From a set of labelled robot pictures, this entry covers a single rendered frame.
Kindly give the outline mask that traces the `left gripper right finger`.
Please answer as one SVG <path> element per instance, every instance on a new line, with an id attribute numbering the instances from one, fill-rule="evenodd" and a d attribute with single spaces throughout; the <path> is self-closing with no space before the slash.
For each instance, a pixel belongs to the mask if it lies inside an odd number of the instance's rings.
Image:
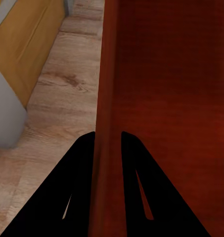
<path id="1" fill-rule="evenodd" d="M 121 133 L 127 237 L 211 237 L 141 140 Z M 137 175 L 154 220 L 145 217 Z"/>

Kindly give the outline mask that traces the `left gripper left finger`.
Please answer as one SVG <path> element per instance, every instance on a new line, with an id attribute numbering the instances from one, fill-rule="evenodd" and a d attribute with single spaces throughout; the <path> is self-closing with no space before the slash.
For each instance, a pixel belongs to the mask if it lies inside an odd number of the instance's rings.
<path id="1" fill-rule="evenodd" d="M 76 139 L 0 237 L 88 237 L 94 141 Z"/>

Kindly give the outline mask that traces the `storage box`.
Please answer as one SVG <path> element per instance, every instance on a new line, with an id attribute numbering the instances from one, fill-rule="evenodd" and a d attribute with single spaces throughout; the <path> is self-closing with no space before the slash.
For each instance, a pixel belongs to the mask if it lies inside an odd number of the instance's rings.
<path id="1" fill-rule="evenodd" d="M 224 237 L 224 0 L 105 0 L 88 237 L 127 237 L 122 131 Z"/>

